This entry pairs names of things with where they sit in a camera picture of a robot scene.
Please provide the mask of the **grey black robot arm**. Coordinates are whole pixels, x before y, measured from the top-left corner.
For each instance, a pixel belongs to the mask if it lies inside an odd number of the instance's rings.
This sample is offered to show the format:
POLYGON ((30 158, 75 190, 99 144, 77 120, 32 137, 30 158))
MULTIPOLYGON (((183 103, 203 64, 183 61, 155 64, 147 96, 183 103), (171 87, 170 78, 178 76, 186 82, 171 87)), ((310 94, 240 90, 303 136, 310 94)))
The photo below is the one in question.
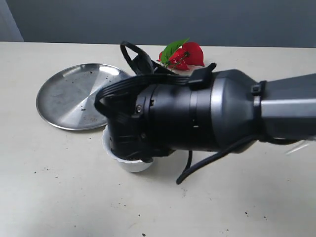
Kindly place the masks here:
POLYGON ((96 94, 121 159, 218 152, 245 139, 289 145, 316 134, 316 76, 256 82, 239 70, 137 75, 96 94))

